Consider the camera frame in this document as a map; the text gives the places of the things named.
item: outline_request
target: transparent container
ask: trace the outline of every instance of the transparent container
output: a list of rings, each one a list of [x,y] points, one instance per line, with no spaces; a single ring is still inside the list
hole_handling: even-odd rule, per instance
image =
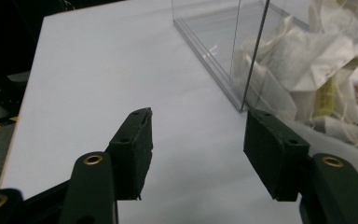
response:
[[[358,18],[358,1],[337,0]],[[293,15],[293,23],[309,29],[312,0],[172,0],[173,22],[190,47],[200,57],[234,106],[240,111],[248,80],[236,77],[250,66],[235,59],[236,49],[257,35],[271,35],[284,18]]]
[[[328,4],[317,7],[317,2]],[[330,11],[336,6],[340,10]],[[350,16],[339,17],[341,9]],[[281,69],[284,76],[285,73],[297,71],[301,64],[315,70],[313,61],[319,60],[319,63],[323,63],[322,56],[325,54],[324,51],[319,53],[316,49],[335,48],[335,52],[338,52],[337,58],[346,55],[346,52],[341,52],[339,48],[348,43],[340,39],[340,35],[334,35],[335,39],[332,36],[323,36],[314,40],[320,35],[321,29],[331,31],[337,28],[321,21],[336,20],[338,26],[345,25],[346,30],[342,35],[353,37],[353,50],[358,50],[358,0],[172,0],[172,14],[177,29],[240,112],[252,107],[275,114],[311,143],[311,154],[325,152],[337,155],[350,161],[358,170],[358,145],[349,143],[349,140],[337,140],[324,133],[315,132],[320,130],[314,128],[312,123],[318,116],[340,118],[341,114],[334,111],[339,109],[337,102],[331,97],[330,78],[338,67],[353,63],[357,56],[352,60],[338,60],[333,67],[324,68],[325,85],[316,85],[320,82],[316,77],[314,80],[310,79],[317,87],[311,96],[309,93],[312,92],[312,85],[291,86],[290,78],[287,83],[282,83],[277,80],[279,71],[275,71]],[[300,36],[305,36],[310,42],[301,38],[285,40],[298,43],[300,48],[281,46],[282,54],[273,58],[271,49],[277,48],[277,42],[281,41],[283,35],[293,32],[292,27],[296,27]],[[290,52],[296,50],[298,57],[290,55]],[[305,57],[302,61],[297,60],[304,55],[310,59],[306,60],[308,58]],[[288,93],[279,93],[288,89],[291,89]],[[312,105],[299,106],[298,102],[309,102]],[[342,105],[340,109],[346,113],[348,108],[353,106],[357,105],[351,102]],[[358,126],[356,116],[357,114],[352,116],[350,125]],[[357,134],[356,130],[350,134],[345,130],[343,132],[342,135]]]

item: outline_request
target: white table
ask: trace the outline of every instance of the white table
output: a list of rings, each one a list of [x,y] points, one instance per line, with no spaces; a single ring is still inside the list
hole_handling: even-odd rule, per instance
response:
[[[242,152],[245,115],[174,28],[170,0],[45,18],[1,187],[29,198],[67,180],[148,106],[153,159],[143,200],[118,203],[121,223],[300,223]]]

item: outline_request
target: white surface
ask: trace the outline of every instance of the white surface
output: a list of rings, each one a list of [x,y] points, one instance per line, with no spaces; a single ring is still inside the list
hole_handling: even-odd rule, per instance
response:
[[[127,115],[151,106],[153,159],[121,223],[300,223],[271,200],[242,152],[245,115],[172,24],[170,0],[133,0],[45,18],[2,188],[25,198],[104,150]]]

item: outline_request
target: plastic bin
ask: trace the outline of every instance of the plastic bin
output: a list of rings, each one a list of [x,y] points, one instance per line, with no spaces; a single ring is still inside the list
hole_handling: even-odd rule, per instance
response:
[[[358,1],[329,1],[351,11],[358,20]],[[268,87],[264,86],[263,92],[249,88],[251,83],[279,86],[275,78],[261,77],[257,70],[261,63],[259,57],[264,53],[257,43],[279,33],[289,17],[291,24],[304,32],[314,29],[310,27],[310,16],[313,15],[310,6],[313,3],[312,0],[172,0],[172,14],[177,29],[240,112],[251,106],[274,113],[310,142],[311,154],[337,155],[350,161],[358,170],[358,147],[316,132],[304,125],[304,121],[296,121],[300,120],[298,111],[305,113],[308,108],[279,111],[280,103],[285,99],[295,101],[298,100],[296,97],[302,99],[304,96],[270,95],[265,100],[263,96],[273,94]]]

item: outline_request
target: clear plastic box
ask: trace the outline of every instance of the clear plastic box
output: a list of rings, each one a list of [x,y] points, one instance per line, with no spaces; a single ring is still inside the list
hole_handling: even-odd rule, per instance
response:
[[[241,67],[234,59],[235,50],[250,38],[270,35],[289,15],[294,24],[308,30],[312,0],[172,0],[175,26],[200,57],[206,68],[227,94],[234,106],[242,110],[246,83],[234,83]],[[337,0],[358,17],[358,1]]]
[[[308,108],[298,107],[296,111],[290,109],[279,111],[282,102],[291,101],[292,98],[298,100],[296,97],[302,99],[305,96],[289,95],[284,98],[287,100],[285,101],[282,95],[271,95],[273,93],[266,88],[266,83],[274,88],[279,84],[275,83],[275,78],[260,75],[260,71],[264,71],[258,67],[262,63],[260,55],[265,54],[263,52],[265,48],[260,46],[264,44],[265,47],[266,41],[271,40],[271,36],[279,35],[283,29],[282,25],[288,20],[291,25],[301,31],[314,30],[315,27],[312,25],[315,20],[312,14],[314,11],[310,6],[314,6],[315,1],[172,0],[172,14],[173,22],[179,32],[240,112],[250,106],[278,114],[280,119],[300,133],[307,141],[310,141],[313,145],[311,153],[335,154],[350,161],[358,170],[357,147],[325,136],[323,133],[315,132],[312,128],[303,125],[304,121],[293,121],[301,120],[297,117],[298,111],[302,110],[306,113]],[[358,0],[317,1],[338,4],[346,11],[350,11],[358,21]],[[264,85],[265,89],[263,92],[255,91],[254,88],[250,88],[252,83]],[[328,88],[325,88],[324,94],[328,93]],[[264,100],[260,96],[263,94],[270,94],[268,100]]]

